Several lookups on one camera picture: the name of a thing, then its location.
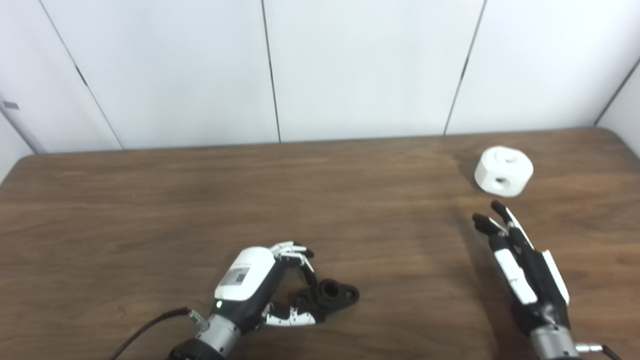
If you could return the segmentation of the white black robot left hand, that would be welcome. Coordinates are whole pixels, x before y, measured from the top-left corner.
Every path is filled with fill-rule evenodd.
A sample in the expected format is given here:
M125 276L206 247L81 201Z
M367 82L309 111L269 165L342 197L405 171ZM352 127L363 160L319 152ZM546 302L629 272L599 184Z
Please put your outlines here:
M263 325L300 327L322 324L323 314L272 300L288 269L299 268L308 285L318 284L310 259L314 252L295 241L243 249L214 291L210 315L230 321L242 334Z

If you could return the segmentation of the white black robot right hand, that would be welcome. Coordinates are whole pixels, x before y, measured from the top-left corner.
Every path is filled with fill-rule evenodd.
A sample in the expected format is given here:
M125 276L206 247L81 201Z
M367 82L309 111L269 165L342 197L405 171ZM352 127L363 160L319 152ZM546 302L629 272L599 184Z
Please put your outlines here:
M490 251L507 284L510 310L519 330L528 337L544 326L570 330L569 292L550 251L539 251L509 207L492 200L502 219L474 213L474 228L487 237Z

